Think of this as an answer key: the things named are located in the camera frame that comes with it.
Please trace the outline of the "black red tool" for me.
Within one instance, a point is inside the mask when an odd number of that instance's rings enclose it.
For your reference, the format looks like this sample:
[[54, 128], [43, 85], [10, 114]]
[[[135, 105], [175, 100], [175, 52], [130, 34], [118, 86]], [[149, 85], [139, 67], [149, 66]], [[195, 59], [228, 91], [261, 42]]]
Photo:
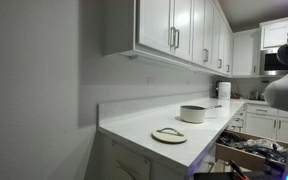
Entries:
[[250, 180], [233, 160], [230, 160], [228, 164], [233, 169], [235, 180]]

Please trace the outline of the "stainless steel microwave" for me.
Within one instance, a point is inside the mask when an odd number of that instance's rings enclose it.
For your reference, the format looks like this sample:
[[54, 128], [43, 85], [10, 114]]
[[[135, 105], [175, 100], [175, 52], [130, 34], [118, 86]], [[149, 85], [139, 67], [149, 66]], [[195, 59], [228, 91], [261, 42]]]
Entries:
[[288, 65], [278, 60], [277, 52], [277, 48], [260, 51], [260, 76], [280, 76], [286, 74]]

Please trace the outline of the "wooden drawer with cables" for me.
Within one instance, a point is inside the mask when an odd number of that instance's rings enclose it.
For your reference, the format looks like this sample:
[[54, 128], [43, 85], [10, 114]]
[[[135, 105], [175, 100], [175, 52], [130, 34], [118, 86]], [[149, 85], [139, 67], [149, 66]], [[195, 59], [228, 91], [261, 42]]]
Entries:
[[251, 171], [284, 170], [288, 144], [247, 133], [224, 130], [216, 140], [216, 158]]

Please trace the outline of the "white wall outlet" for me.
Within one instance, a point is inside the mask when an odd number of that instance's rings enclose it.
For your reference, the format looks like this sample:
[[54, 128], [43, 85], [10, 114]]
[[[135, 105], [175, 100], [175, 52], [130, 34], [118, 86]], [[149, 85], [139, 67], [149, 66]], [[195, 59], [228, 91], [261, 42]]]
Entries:
[[154, 83], [154, 78], [153, 77], [147, 77], [147, 85], [151, 85]]

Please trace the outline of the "white paper towel roll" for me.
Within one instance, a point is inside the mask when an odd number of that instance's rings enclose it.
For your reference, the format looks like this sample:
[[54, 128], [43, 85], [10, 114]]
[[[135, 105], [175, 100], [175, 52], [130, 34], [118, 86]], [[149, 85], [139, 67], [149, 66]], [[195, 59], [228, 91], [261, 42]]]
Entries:
[[218, 87], [218, 98], [222, 100], [228, 100], [231, 96], [231, 83], [220, 82]]

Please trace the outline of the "cream pot lid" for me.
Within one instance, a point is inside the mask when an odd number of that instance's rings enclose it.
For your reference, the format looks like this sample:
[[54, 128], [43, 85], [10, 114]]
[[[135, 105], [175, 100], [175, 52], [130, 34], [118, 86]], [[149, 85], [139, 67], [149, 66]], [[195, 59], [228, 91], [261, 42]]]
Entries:
[[163, 128], [151, 133], [153, 139], [164, 143], [180, 144], [187, 141], [187, 137], [174, 128]]

